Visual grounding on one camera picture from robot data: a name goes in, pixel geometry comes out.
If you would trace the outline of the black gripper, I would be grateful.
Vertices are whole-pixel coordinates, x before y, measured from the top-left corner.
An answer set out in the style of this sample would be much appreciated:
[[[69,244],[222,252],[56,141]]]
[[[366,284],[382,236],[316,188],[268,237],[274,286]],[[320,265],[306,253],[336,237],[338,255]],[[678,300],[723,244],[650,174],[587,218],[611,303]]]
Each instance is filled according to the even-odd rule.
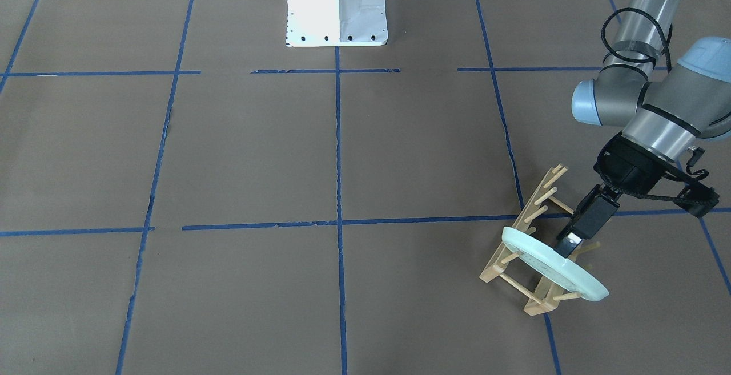
[[[618,133],[601,149],[593,169],[605,185],[596,184],[592,188],[559,232],[555,251],[564,258],[605,226],[620,208],[621,193],[635,197],[649,195],[670,171],[670,166],[669,162]]]

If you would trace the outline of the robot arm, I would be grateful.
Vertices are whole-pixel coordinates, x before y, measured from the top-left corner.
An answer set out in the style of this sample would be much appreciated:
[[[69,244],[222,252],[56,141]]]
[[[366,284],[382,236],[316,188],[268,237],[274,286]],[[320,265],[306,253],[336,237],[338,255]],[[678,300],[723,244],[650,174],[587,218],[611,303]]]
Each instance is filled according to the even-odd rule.
[[[694,170],[704,151],[699,139],[729,136],[729,39],[697,40],[676,62],[669,54],[673,18],[681,0],[631,0],[613,17],[621,24],[596,79],[577,85],[575,120],[620,129],[593,169],[601,183],[582,199],[557,237],[555,250],[571,255],[618,211],[622,196],[670,201],[702,218],[720,201]]]

